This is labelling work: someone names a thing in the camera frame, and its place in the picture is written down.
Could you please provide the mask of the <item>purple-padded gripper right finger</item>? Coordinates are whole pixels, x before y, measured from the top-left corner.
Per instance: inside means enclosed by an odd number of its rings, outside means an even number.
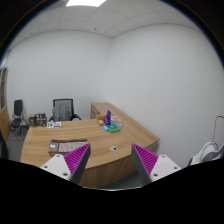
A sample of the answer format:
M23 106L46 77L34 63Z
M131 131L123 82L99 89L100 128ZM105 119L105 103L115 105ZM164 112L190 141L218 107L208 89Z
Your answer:
M180 170L180 167L167 155L158 156L136 144L132 145L131 154L143 185Z

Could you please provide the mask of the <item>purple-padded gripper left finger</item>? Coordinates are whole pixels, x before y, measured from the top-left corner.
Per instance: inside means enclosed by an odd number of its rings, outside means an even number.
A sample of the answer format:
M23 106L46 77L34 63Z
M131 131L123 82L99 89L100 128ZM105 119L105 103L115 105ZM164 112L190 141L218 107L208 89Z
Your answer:
M91 147L87 143L65 155L54 155L41 166L41 169L72 183L79 184L90 154Z

